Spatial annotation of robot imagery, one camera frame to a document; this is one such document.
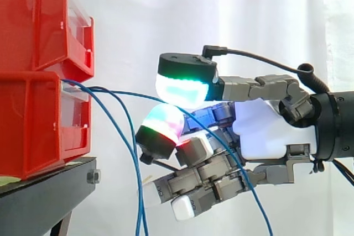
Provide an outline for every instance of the led light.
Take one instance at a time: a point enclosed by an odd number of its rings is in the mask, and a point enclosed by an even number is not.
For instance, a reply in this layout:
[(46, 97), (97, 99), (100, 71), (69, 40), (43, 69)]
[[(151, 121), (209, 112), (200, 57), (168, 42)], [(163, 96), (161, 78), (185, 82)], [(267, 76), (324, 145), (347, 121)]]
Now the led light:
[(177, 107), (162, 103), (150, 111), (142, 125), (163, 134), (177, 144), (183, 131), (184, 117)]
[(194, 109), (202, 105), (209, 85), (200, 81), (176, 80), (157, 75), (156, 91), (159, 97), (181, 108)]

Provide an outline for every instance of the metal bolt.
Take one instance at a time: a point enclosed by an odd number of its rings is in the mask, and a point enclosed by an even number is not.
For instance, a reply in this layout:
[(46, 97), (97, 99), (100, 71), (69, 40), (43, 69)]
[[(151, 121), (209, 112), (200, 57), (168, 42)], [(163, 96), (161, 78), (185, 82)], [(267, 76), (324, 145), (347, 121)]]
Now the metal bolt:
[(95, 185), (97, 183), (100, 183), (100, 181), (101, 181), (101, 170), (96, 169), (87, 173), (87, 183)]

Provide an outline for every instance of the white curtain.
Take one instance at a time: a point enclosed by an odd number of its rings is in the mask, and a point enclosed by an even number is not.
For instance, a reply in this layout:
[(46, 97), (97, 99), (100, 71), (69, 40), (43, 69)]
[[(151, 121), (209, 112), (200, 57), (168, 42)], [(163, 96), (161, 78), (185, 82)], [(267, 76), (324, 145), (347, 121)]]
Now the white curtain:
[[(331, 88), (337, 88), (334, 76), (342, 75), (334, 67), (334, 53), (331, 72), (327, 73), (328, 31), (323, 0), (80, 1), (95, 19), (96, 74), (89, 85), (156, 96), (154, 82), (159, 54), (200, 53), (204, 44), (251, 51), (292, 67), (309, 62), (323, 80), (330, 77)], [(221, 75), (255, 77), (283, 73), (261, 62), (235, 56), (225, 56), (218, 62)], [(118, 104), (107, 96), (102, 98), (129, 135), (127, 121)], [(125, 97), (124, 101), (136, 128), (155, 105), (130, 97)], [(90, 155), (98, 157), (102, 182), (73, 212), (69, 235), (133, 235), (137, 214), (133, 163), (109, 120), (95, 104), (92, 124)], [(141, 171), (143, 179), (168, 173), (144, 165)], [(333, 172), (309, 175), (296, 180), (294, 185), (256, 188), (274, 235), (335, 235), (336, 224), (341, 219), (338, 218), (340, 212), (332, 206), (332, 199), (340, 201), (331, 184)], [(344, 181), (338, 185), (347, 190), (351, 188)], [(348, 223), (351, 223), (351, 209), (345, 212)], [(153, 236), (268, 235), (251, 193), (214, 206), (186, 222), (175, 221), (168, 203), (148, 209), (147, 217)], [(351, 235), (348, 232), (336, 235)]]

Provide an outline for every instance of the black connector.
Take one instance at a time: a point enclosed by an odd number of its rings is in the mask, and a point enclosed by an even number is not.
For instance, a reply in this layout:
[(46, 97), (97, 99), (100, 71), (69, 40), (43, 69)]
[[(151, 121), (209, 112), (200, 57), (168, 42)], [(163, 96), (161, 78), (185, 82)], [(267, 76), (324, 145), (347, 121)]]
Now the black connector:
[(212, 59), (213, 56), (227, 55), (228, 48), (215, 46), (215, 45), (204, 45), (202, 56), (208, 59)]

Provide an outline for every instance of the stacked red bins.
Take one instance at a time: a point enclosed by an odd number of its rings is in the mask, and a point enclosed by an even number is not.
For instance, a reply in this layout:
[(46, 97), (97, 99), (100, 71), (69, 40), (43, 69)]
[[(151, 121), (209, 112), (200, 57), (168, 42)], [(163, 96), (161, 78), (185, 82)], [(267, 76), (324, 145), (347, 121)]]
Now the stacked red bins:
[(90, 151), (93, 20), (75, 0), (0, 0), (0, 176), (27, 179)]

